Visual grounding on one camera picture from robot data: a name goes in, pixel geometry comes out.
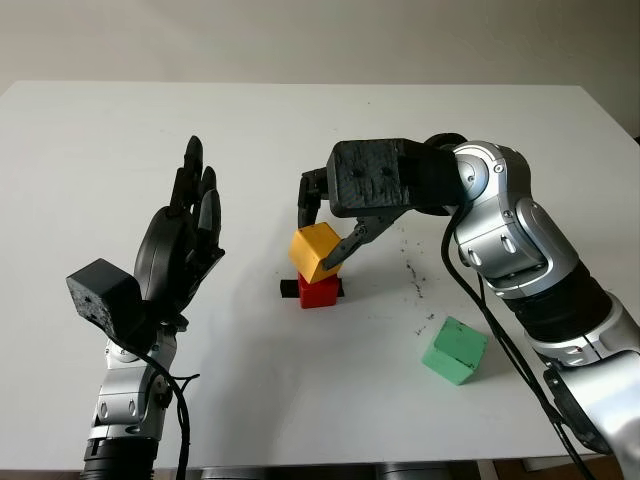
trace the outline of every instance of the wire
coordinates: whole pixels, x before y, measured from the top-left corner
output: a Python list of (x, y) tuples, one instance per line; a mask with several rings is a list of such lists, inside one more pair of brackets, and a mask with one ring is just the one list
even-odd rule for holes
[(556, 410), (555, 407), (551, 405), (549, 399), (544, 393), (544, 390), (540, 386), (538, 379), (531, 370), (531, 367), (522, 356), (522, 353), (520, 353), (520, 350), (518, 350), (509, 335), (507, 335), (507, 332), (504, 331), (496, 317), (493, 315), (493, 312), (491, 312), (489, 307), (487, 307), (484, 295), (484, 284), (482, 283), (482, 277), (480, 276), (480, 274), (478, 274), (478, 280), (480, 281), (479, 296), (471, 287), (471, 285), (469, 285), (466, 280), (460, 275), (460, 273), (455, 269), (453, 263), (451, 263), (451, 257), (449, 255), (449, 245), (451, 244), (453, 232), (470, 210), (471, 203), (465, 203), (458, 207), (458, 209), (452, 215), (451, 220), (449, 221), (442, 237), (442, 244), (440, 245), (440, 255), (442, 257), (442, 263), (444, 263), (444, 266), (449, 272), (449, 275), (451, 275), (456, 283), (460, 285), (460, 287), (467, 293), (467, 295), (469, 295), (471, 300), (473, 300), (478, 309), (480, 309), (480, 311), (484, 315), (487, 323), (489, 324), (489, 328), (491, 328), (491, 332), (495, 336), (496, 340), (498, 340), (498, 343), (500, 343), (500, 346), (515, 367), (516, 371), (520, 374), (522, 379), (525, 381), (527, 386), (531, 389), (533, 394), (540, 402), (540, 406), (549, 418), (551, 425), (558, 434), (558, 437), (560, 437), (560, 441), (564, 445), (565, 449), (569, 453), (569, 456), (575, 463), (582, 476), (586, 480), (596, 480), (596, 478), (583, 462), (582, 458), (580, 458), (580, 455), (578, 455), (578, 452), (575, 450), (575, 448), (571, 444), (571, 441), (569, 440), (569, 437), (562, 428), (562, 424), (566, 423), (564, 418), (562, 417), (562, 415), (560, 415), (558, 410)]
[[(184, 383), (180, 387), (180, 391), (184, 394), (184, 391), (187, 388), (187, 385), (189, 385), (189, 382), (191, 382), (192, 380), (195, 380), (198, 377), (200, 377), (200, 374), (196, 373), (195, 375), (191, 375), (190, 377), (173, 377), (173, 379), (184, 380)], [(182, 412), (180, 411), (180, 406), (176, 406), (176, 409), (177, 409), (177, 415), (178, 415), (178, 423), (180, 424), (180, 428), (182, 428), (183, 419), (182, 419)]]
[(484, 305), (487, 304), (486, 297), (484, 296), (484, 282), (482, 281), (482, 275), (480, 275), (479, 273), (476, 273), (476, 275), (478, 275), (478, 289), (480, 290), (480, 300), (482, 300), (482, 303)]
[(180, 423), (180, 431), (181, 431), (181, 442), (180, 442), (180, 455), (178, 457), (178, 470), (176, 472), (176, 480), (185, 480), (187, 475), (187, 464), (189, 463), (189, 442), (191, 438), (191, 424), (189, 421), (189, 409), (187, 407), (187, 402), (184, 399), (183, 389), (178, 385), (174, 377), (160, 365), (156, 360), (148, 356), (146, 353), (142, 352), (132, 352), (138, 358), (144, 360), (149, 365), (151, 365), (159, 375), (161, 375), (169, 388), (173, 391), (173, 394), (176, 396), (176, 401), (178, 402), (178, 420)]

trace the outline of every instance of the floor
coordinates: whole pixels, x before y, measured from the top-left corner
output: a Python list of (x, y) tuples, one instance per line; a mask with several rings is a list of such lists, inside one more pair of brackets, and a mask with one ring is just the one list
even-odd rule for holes
[[(274, 467), (256, 480), (581, 480), (582, 477), (570, 464), (530, 471), (531, 462), (521, 460), (496, 460), (480, 462), (451, 462), (446, 464), (386, 464), (380, 465), (332, 465), (305, 467)], [(590, 458), (587, 465), (596, 478), (624, 480), (613, 457)], [(201, 471), (189, 473), (189, 480), (200, 480)], [(173, 472), (158, 471), (156, 480), (173, 480)], [(216, 479), (244, 479), (247, 476), (228, 474), (211, 475)], [(76, 472), (15, 472), (0, 471), (0, 480), (77, 480)]]

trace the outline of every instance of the white table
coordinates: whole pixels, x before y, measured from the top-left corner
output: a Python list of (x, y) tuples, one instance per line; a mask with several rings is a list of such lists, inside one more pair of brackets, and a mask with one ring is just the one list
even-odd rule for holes
[[(562, 454), (495, 341), (461, 387), (420, 363), (446, 315), (488, 332), (441, 265), (446, 219), (407, 214), (362, 248), (334, 308), (280, 297), (300, 173), (339, 140), (443, 131), (521, 151), (536, 200), (638, 318), (639, 149), (578, 87), (15, 84), (0, 98), (0, 469), (81, 467), (105, 337), (64, 279), (97, 257), (132, 271), (194, 133), (218, 174), (227, 256), (186, 310), (172, 367), (202, 374), (187, 390), (191, 466)], [(353, 226), (328, 205), (325, 219)], [(175, 466), (178, 445), (172, 406), (156, 466)]]

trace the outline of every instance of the black box module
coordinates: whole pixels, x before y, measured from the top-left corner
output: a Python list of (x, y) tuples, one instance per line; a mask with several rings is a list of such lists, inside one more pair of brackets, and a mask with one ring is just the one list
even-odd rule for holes
[(337, 143), (327, 180), (337, 217), (458, 205), (462, 187), (452, 152), (403, 138)]

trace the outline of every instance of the yellow block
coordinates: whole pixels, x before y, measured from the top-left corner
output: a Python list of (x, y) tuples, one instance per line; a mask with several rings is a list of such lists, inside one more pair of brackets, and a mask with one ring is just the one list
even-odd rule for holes
[(322, 268), (322, 260), (327, 258), (338, 243), (340, 243), (340, 237), (329, 224), (309, 225), (296, 230), (293, 234), (289, 247), (289, 259), (308, 283), (316, 283), (335, 275), (340, 270), (342, 264), (330, 270)]

